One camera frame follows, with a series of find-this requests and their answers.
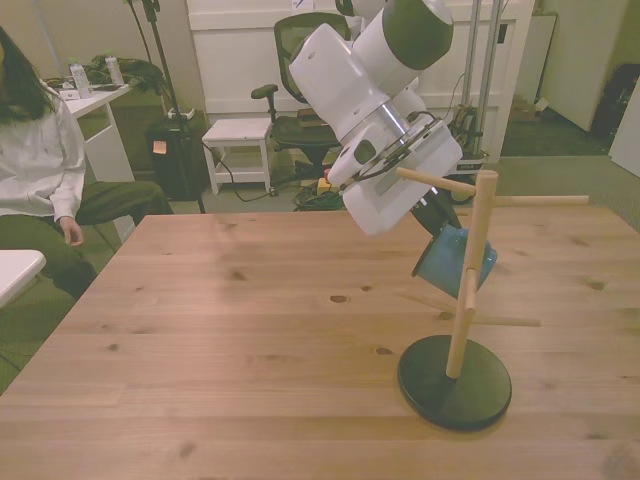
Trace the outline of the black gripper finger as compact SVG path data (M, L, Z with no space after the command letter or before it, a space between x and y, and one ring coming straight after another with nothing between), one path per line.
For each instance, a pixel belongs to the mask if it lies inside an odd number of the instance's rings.
M440 216L446 221L446 223L451 225L453 228L461 229L462 225L454 210L449 191L442 189L431 189L429 194L431 195L432 203L438 210Z
M441 213L432 201L420 199L411 209L415 220L429 232L431 236L437 236L441 231Z

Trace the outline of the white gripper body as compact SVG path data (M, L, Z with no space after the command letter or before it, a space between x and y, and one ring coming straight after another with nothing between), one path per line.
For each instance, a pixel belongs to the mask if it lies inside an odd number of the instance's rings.
M443 178L461 158L461 147L445 122L421 120L349 180L342 189L344 206L365 234L383 234L431 189L440 190L400 176L400 168Z

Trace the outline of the bare person hand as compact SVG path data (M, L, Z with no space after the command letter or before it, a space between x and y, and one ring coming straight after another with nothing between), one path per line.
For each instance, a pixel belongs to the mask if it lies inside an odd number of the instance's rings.
M82 228L73 217L63 216L58 219L58 224L63 233L65 242L73 247L82 246L84 234Z

